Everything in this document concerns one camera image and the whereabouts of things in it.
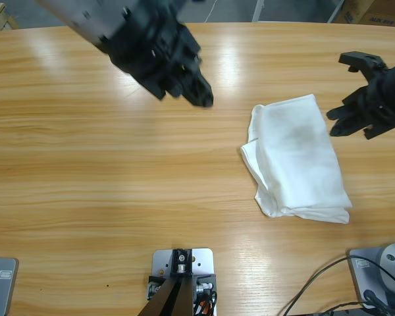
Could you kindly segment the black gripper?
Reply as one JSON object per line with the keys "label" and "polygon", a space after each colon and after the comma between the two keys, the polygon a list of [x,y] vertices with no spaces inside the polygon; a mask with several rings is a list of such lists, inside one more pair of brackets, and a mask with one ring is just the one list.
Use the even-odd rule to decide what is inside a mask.
{"label": "black gripper", "polygon": [[327,112],[335,122],[329,135],[343,137],[362,130],[370,140],[395,129],[395,66],[387,67],[379,56],[344,56],[343,63],[350,72],[360,71],[367,85]]}
{"label": "black gripper", "polygon": [[200,70],[200,46],[177,19],[185,1],[108,1],[121,19],[107,40],[111,62],[156,98],[183,96],[212,107],[213,92]]}

